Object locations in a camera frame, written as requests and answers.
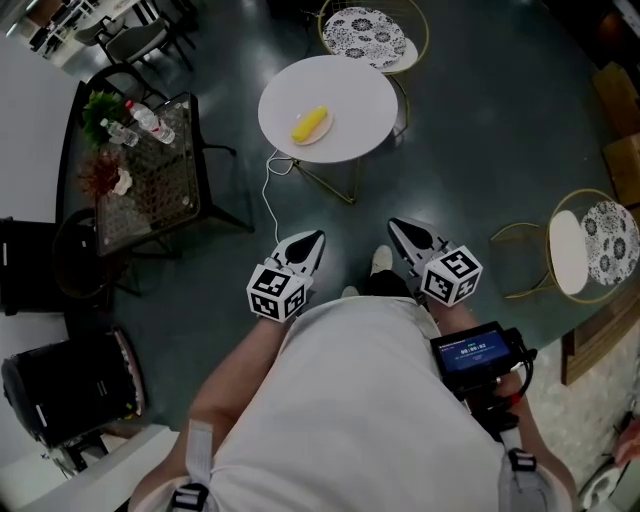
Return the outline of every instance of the white sneaker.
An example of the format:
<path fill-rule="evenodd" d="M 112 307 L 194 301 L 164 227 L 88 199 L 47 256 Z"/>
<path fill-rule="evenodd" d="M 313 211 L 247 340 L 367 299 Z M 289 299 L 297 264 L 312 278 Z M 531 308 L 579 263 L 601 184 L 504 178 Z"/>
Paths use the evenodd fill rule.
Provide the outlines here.
<path fill-rule="evenodd" d="M 358 297 L 360 296 L 360 292 L 355 286 L 347 286 L 344 290 L 342 290 L 342 295 L 340 298 L 345 299 L 347 297 Z"/>
<path fill-rule="evenodd" d="M 388 245 L 381 245 L 373 253 L 371 260 L 371 275 L 382 272 L 383 270 L 391 270 L 393 268 L 393 253 Z"/>

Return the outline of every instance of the small screen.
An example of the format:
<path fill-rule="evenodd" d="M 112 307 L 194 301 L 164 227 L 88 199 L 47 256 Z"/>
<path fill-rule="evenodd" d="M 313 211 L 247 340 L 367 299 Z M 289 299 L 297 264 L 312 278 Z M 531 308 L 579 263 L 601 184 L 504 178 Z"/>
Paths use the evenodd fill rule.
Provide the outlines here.
<path fill-rule="evenodd" d="M 509 347 L 497 331 L 478 334 L 466 340 L 455 341 L 439 347 L 444 367 L 449 372 L 459 372 L 508 356 Z"/>

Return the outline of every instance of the white cable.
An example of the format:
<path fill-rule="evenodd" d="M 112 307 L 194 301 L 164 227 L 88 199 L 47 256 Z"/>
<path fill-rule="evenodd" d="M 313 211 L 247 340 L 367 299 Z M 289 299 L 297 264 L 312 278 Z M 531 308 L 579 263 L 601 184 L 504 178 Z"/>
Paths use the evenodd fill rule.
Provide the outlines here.
<path fill-rule="evenodd" d="M 269 204 L 269 200 L 267 199 L 267 196 L 265 194 L 266 190 L 267 190 L 267 185 L 269 184 L 269 177 L 271 176 L 271 173 L 275 174 L 276 176 L 286 176 L 287 174 L 289 174 L 291 172 L 291 169 L 293 169 L 293 158 L 287 156 L 287 157 L 282 157 L 282 156 L 278 156 L 276 157 L 276 153 L 278 153 L 278 150 L 276 149 L 269 158 L 267 158 L 267 179 L 264 182 L 264 187 L 262 187 L 262 199 L 264 199 L 264 203 L 267 205 L 267 209 L 269 210 L 269 213 L 271 214 L 271 217 L 273 217 L 273 222 L 276 223 L 276 227 L 274 229 L 274 236 L 276 238 L 276 244 L 280 243 L 280 240 L 278 239 L 278 219 L 276 219 L 275 214 L 273 213 L 273 210 L 271 209 L 271 205 Z M 276 172 L 271 168 L 271 162 L 273 162 L 274 160 L 289 160 L 289 168 L 285 171 L 285 172 Z"/>

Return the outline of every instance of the potted plant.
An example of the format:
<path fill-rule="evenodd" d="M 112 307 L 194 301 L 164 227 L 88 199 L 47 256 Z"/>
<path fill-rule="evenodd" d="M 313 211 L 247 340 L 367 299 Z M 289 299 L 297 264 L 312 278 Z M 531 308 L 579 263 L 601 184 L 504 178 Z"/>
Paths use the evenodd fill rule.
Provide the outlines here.
<path fill-rule="evenodd" d="M 108 121 L 120 121 L 123 117 L 124 107 L 113 94 L 104 91 L 93 91 L 82 110 L 84 121 L 84 133 L 94 149 L 109 142 L 109 134 L 100 123 L 103 119 Z"/>
<path fill-rule="evenodd" d="M 121 169 L 120 157 L 112 151 L 90 155 L 78 173 L 80 188 L 93 200 L 109 193 L 124 195 L 131 187 L 128 171 Z"/>

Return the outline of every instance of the plastic bottle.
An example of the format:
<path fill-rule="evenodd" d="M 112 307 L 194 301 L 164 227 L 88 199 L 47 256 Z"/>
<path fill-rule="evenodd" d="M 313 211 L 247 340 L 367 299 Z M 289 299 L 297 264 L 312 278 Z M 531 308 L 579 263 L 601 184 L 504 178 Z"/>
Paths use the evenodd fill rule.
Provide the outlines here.
<path fill-rule="evenodd" d="M 125 128 L 118 121 L 110 123 L 107 119 L 103 119 L 100 126 L 106 128 L 107 133 L 111 135 L 111 142 L 114 144 L 126 144 L 133 147 L 140 140 L 140 136 L 136 132 Z"/>
<path fill-rule="evenodd" d="M 176 138 L 175 132 L 144 105 L 129 100 L 125 106 L 129 109 L 133 118 L 138 121 L 140 127 L 148 131 L 160 142 L 171 144 L 173 139 Z"/>

